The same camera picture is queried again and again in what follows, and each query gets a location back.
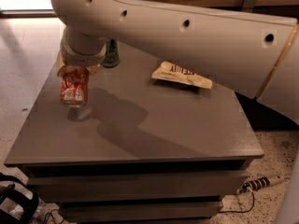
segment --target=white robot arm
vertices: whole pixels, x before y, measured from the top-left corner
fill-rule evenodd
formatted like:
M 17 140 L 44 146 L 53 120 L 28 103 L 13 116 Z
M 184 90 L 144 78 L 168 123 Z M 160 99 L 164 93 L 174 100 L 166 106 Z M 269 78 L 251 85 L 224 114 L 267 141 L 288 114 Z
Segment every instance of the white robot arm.
M 140 0 L 51 0 L 65 60 L 98 63 L 105 37 L 142 49 L 299 123 L 297 19 Z

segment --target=floor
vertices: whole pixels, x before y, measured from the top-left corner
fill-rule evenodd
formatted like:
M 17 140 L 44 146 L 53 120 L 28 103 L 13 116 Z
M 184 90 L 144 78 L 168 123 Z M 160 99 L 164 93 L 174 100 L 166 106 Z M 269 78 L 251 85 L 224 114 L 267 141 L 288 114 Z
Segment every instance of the floor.
M 56 19 L 0 20 L 0 172 L 15 175 L 24 182 L 26 176 L 16 168 L 7 168 L 3 162 L 55 63 L 63 29 Z M 265 156 L 248 168 L 249 180 L 271 175 L 284 175 L 286 180 L 254 192 L 252 211 L 218 214 L 210 219 L 210 224 L 274 223 L 290 182 L 299 132 L 260 130 L 255 133 Z M 223 210 L 248 210 L 251 202 L 250 193 L 227 196 Z M 55 204 L 47 204 L 45 211 L 55 208 Z

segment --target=black object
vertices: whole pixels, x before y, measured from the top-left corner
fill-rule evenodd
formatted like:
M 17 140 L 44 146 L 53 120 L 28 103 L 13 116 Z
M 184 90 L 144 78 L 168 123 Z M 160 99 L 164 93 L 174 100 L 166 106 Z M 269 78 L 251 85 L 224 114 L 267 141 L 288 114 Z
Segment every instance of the black object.
M 249 182 L 246 182 L 245 184 L 243 184 L 239 193 L 247 192 L 247 191 L 249 191 L 249 189 L 259 190 L 262 188 L 266 188 L 270 185 L 271 185 L 270 180 L 267 177 L 262 177 L 257 180 L 249 181 Z
M 295 130 L 299 126 L 292 120 L 284 117 L 273 109 L 259 104 L 256 99 L 250 99 L 242 94 L 236 93 L 249 123 L 254 131 L 258 130 Z
M 120 63 L 118 43 L 116 40 L 109 39 L 106 42 L 106 55 L 101 64 L 105 68 L 112 68 Z
M 3 175 L 0 173 L 0 182 L 3 181 L 12 181 L 15 183 L 19 183 L 26 189 L 30 190 L 25 184 L 23 184 L 17 177 L 12 175 Z M 39 198 L 36 193 L 31 191 L 33 193 L 33 198 L 28 199 L 25 195 L 20 193 L 19 191 L 15 190 L 15 185 L 9 185 L 9 186 L 1 186 L 0 185 L 0 205 L 2 202 L 8 198 L 11 201 L 15 202 L 16 204 L 20 205 L 23 209 L 23 213 L 20 217 L 20 219 L 16 219 L 15 217 L 11 216 L 10 214 L 6 213 L 5 211 L 0 209 L 0 223 L 6 223 L 6 224 L 28 224 L 34 215 L 38 203 Z

